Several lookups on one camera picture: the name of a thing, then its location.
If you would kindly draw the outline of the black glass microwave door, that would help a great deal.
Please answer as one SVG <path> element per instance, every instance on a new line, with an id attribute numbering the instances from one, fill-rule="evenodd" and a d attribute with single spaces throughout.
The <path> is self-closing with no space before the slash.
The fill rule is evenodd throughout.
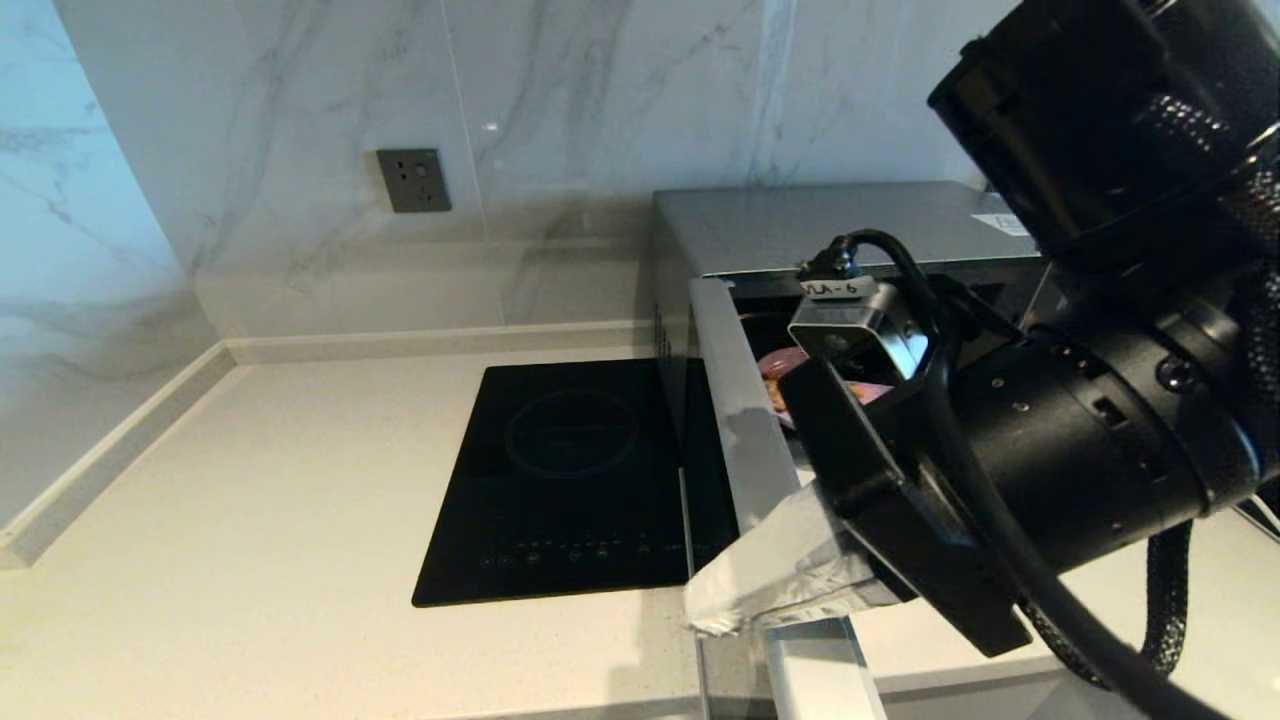
<path id="1" fill-rule="evenodd" d="M 690 352 L 704 363 L 740 533 L 800 487 L 772 416 L 730 287 L 689 283 Z M 707 720 L 886 720 L 874 679 L 847 618 L 696 638 Z"/>

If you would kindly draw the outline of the purple plate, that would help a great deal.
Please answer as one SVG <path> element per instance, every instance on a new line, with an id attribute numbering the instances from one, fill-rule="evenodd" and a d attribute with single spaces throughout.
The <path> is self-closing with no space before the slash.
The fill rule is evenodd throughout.
<path id="1" fill-rule="evenodd" d="M 756 363 L 756 368 L 763 379 L 764 375 L 777 377 L 780 380 L 788 374 L 792 369 L 800 366 L 808 360 L 805 352 L 797 346 L 790 346 L 778 348 L 767 354 Z M 845 384 L 850 392 L 858 398 L 860 404 L 870 404 L 879 397 L 887 395 L 892 386 L 886 386 L 881 383 L 846 379 Z M 773 413 L 774 418 L 780 421 L 786 432 L 795 433 L 795 423 L 791 418 L 790 411 L 786 414 Z"/>

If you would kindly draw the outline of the black induction cooktop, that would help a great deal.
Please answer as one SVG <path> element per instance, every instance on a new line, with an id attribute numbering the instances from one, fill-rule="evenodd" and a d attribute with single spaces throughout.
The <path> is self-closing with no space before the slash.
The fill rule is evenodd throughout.
<path id="1" fill-rule="evenodd" d="M 676 587 L 737 538 L 701 361 L 492 366 L 411 602 Z"/>

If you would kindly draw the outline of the grey single wall socket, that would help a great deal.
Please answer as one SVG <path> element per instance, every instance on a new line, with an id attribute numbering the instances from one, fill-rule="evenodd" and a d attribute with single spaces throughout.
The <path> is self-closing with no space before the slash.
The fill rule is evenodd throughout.
<path id="1" fill-rule="evenodd" d="M 436 149 L 379 149 L 375 158 L 393 213 L 445 213 L 453 209 Z"/>

